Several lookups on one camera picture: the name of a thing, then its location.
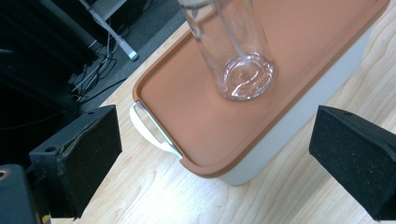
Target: black foam block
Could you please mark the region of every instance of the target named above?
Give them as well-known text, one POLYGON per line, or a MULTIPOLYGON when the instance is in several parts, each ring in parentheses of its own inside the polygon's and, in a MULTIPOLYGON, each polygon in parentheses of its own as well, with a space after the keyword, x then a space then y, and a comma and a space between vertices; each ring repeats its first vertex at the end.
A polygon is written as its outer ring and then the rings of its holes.
POLYGON ((309 152, 373 219, 396 219, 396 135, 321 105, 309 152))
POLYGON ((114 105, 81 115, 30 153, 47 182, 51 217, 81 217, 121 153, 114 105))

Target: container handle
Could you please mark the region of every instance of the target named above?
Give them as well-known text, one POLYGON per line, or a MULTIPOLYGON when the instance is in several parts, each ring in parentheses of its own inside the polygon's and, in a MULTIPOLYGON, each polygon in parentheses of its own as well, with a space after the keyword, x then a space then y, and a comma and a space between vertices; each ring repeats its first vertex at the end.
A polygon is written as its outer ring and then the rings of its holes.
POLYGON ((147 109, 139 102, 135 102, 130 110, 129 110, 129 115, 131 117, 131 121, 136 127, 136 129, 140 132, 140 134, 143 135, 152 145, 155 147, 158 147, 162 149, 163 151, 171 152, 178 156, 180 159, 182 159, 181 153, 176 149, 172 141, 169 139, 169 137, 166 135, 166 133, 163 131, 163 129, 160 127, 160 125, 155 121, 154 117, 151 116, 151 114, 147 111, 147 109), (152 134, 152 132, 149 130, 149 128, 146 126, 146 124, 143 122, 143 120, 139 117, 137 114, 136 109, 139 108, 141 109, 144 113, 148 115, 148 117, 151 119, 151 121, 155 124, 157 129, 161 132, 163 137, 166 139, 165 142, 160 143, 160 141, 152 134))

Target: floor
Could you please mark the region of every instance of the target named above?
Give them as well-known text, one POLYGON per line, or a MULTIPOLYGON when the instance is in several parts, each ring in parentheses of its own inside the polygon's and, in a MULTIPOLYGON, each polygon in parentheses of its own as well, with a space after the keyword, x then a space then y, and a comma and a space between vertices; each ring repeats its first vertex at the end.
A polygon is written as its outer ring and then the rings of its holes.
POLYGON ((83 74, 70 79, 80 110, 87 112, 99 107, 184 21, 177 0, 151 0, 143 15, 120 33, 138 53, 137 61, 131 61, 111 41, 107 47, 91 46, 99 58, 83 74))

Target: black cable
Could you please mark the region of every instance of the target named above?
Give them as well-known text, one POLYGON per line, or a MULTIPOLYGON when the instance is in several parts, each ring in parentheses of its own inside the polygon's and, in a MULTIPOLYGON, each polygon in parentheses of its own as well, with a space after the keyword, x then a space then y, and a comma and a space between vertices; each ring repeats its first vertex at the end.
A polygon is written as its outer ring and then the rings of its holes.
POLYGON ((118 82, 116 82, 116 83, 114 83, 114 84, 112 84, 112 85, 106 87, 106 88, 103 89, 102 91, 99 91, 98 93, 96 93, 96 94, 95 94, 93 97, 91 97, 90 99, 87 99, 87 100, 85 100, 85 101, 83 101, 83 102, 80 102, 80 104, 83 105, 83 104, 85 104, 85 103, 88 103, 88 102, 89 102, 90 100, 92 100, 93 98, 97 97, 98 95, 102 94, 103 92, 107 91, 108 89, 110 89, 110 88, 112 88, 112 87, 114 87, 114 86, 117 86, 118 84, 120 84, 121 82, 123 82, 123 81, 125 81, 125 80, 126 80, 126 78, 124 78, 124 79, 122 79, 122 80, 120 80, 120 81, 118 81, 118 82))

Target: wire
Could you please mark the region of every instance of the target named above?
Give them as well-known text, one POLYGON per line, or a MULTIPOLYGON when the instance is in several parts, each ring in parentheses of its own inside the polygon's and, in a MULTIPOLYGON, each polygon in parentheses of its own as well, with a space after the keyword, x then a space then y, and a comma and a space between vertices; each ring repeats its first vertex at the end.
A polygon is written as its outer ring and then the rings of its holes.
POLYGON ((30 125, 33 125, 33 124, 37 124, 37 123, 43 122, 43 121, 45 121, 45 120, 47 120, 47 119, 55 118, 55 117, 57 117, 57 116, 59 116, 59 115, 65 113, 65 112, 66 112, 66 110, 61 111, 61 112, 59 112, 59 113, 56 113, 56 114, 54 114, 54 115, 51 115, 51 116, 49 116, 49 117, 46 117, 46 118, 43 118, 43 119, 39 119, 39 120, 30 122, 30 123, 26 123, 26 124, 21 124, 21 125, 17 125, 17 126, 13 126, 13 127, 7 127, 7 128, 0 128, 0 131, 7 131, 7 130, 19 129, 19 128, 23 128, 23 127, 30 126, 30 125))
POLYGON ((120 80, 120 81, 118 81, 118 82, 116 82, 116 83, 114 83, 114 84, 112 84, 112 85, 106 87, 106 88, 103 89, 102 91, 99 91, 98 93, 96 93, 96 94, 95 94, 93 97, 91 97, 90 99, 87 99, 87 100, 85 100, 85 101, 80 102, 80 104, 83 105, 83 104, 85 104, 85 103, 88 103, 90 100, 92 100, 92 99, 94 99, 95 97, 99 96, 100 94, 102 94, 103 92, 107 91, 108 89, 110 89, 110 88, 112 88, 112 87, 114 87, 114 86, 117 86, 118 84, 120 84, 121 82, 123 82, 123 81, 125 81, 125 80, 126 80, 126 78, 124 78, 124 79, 122 79, 122 80, 120 80))

